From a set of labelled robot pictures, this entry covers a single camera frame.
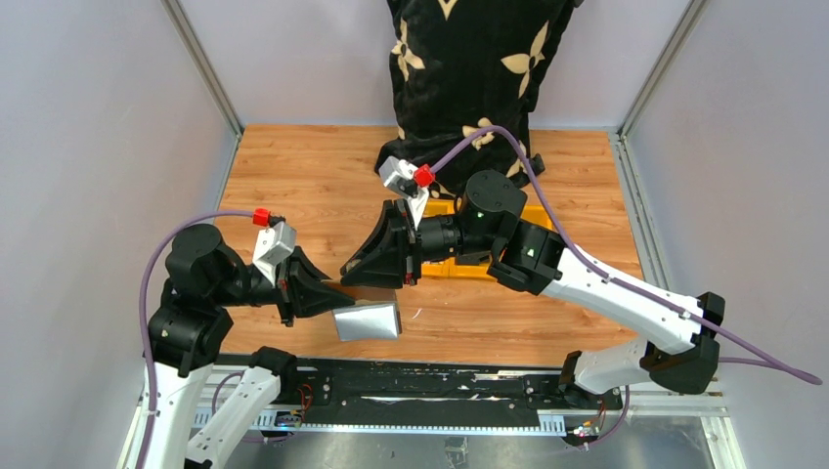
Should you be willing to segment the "aluminium frame rail left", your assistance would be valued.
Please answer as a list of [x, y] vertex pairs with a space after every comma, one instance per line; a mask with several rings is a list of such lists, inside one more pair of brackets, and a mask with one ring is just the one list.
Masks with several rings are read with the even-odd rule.
[[160, 3], [167, 12], [184, 47], [187, 49], [214, 103], [217, 105], [231, 132], [239, 141], [244, 132], [244, 124], [241, 122], [230, 96], [221, 83], [210, 58], [208, 58], [206, 50], [198, 38], [183, 3], [179, 0], [161, 0]]

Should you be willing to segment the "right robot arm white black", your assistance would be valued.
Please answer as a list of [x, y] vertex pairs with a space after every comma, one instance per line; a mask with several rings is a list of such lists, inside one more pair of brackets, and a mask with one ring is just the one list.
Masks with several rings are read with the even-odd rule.
[[487, 273], [500, 285], [578, 304], [636, 333], [620, 346], [570, 353], [557, 383], [563, 403], [583, 407], [596, 395], [643, 382], [703, 393], [719, 366], [723, 299], [673, 294], [607, 266], [560, 233], [524, 220], [526, 200], [492, 170], [471, 177], [451, 215], [418, 218], [406, 200], [387, 200], [371, 235], [341, 267], [341, 281], [400, 289], [417, 283], [425, 263], [486, 254]]

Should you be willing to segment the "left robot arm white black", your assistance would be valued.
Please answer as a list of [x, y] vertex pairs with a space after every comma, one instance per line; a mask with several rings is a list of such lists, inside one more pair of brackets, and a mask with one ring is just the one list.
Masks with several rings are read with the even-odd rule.
[[263, 346], [231, 396], [190, 435], [198, 399], [234, 325], [229, 308], [273, 306], [291, 326], [356, 303], [296, 246], [284, 219], [269, 217], [260, 227], [250, 264], [210, 224], [188, 224], [167, 238], [172, 250], [159, 307], [148, 315], [140, 305], [146, 372], [144, 434], [129, 456], [135, 467], [220, 468], [267, 405], [312, 401], [297, 357]]

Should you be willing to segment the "aluminium frame rail right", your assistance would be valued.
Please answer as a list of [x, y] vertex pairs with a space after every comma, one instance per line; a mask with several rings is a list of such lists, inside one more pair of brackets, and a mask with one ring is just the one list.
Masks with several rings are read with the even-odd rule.
[[671, 279], [662, 259], [660, 240], [636, 168], [630, 136], [708, 6], [706, 0], [692, 0], [686, 4], [622, 123], [608, 134], [641, 271], [646, 280], [660, 287], [669, 287]]

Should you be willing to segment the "aluminium frame rail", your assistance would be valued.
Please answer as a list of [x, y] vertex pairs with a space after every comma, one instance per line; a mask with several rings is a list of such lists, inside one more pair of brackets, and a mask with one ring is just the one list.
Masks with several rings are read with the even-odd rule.
[[161, 0], [160, 3], [167, 12], [184, 47], [187, 49], [214, 103], [217, 105], [231, 132], [239, 141], [244, 132], [244, 124], [241, 122], [230, 96], [221, 83], [210, 58], [208, 58], [206, 50], [198, 38], [183, 3], [179, 0]]
[[686, 4], [622, 123], [608, 134], [641, 271], [646, 280], [660, 287], [669, 287], [671, 279], [662, 259], [660, 240], [636, 168], [630, 136], [708, 6], [706, 0], [692, 0]]

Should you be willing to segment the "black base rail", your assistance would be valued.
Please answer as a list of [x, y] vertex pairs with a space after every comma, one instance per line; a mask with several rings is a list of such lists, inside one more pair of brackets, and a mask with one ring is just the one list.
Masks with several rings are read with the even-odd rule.
[[557, 368], [301, 358], [276, 402], [309, 405], [310, 424], [392, 428], [540, 427], [544, 411], [619, 410], [618, 391], [559, 386]]

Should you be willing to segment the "brown leather card holder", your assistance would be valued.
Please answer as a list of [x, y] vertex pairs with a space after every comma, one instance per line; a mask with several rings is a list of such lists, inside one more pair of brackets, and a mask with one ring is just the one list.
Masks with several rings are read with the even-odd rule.
[[352, 306], [333, 309], [331, 314], [339, 340], [397, 340], [402, 332], [397, 292], [371, 286], [343, 286], [326, 280], [326, 284], [352, 297]]

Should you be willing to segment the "yellow bin right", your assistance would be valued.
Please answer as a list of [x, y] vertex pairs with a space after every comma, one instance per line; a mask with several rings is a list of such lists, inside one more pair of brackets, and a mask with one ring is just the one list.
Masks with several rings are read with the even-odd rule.
[[541, 205], [526, 205], [521, 213], [521, 219], [528, 223], [539, 225], [547, 230], [555, 231], [554, 224]]

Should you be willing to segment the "black floral blanket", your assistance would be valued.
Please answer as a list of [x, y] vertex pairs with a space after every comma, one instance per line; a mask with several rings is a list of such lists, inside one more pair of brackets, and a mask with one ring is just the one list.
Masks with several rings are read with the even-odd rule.
[[397, 135], [379, 150], [432, 166], [492, 125], [514, 136], [535, 173], [529, 116], [580, 2], [390, 1], [389, 71]]

